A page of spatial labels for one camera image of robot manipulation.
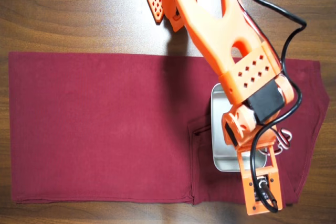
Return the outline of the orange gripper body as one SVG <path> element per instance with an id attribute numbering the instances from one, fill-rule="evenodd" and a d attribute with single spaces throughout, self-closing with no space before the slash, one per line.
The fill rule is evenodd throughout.
<path id="1" fill-rule="evenodd" d="M 250 151 L 261 128 L 262 126 L 257 124 L 254 111 L 246 105 L 234 105 L 222 115 L 224 141 L 237 152 Z"/>

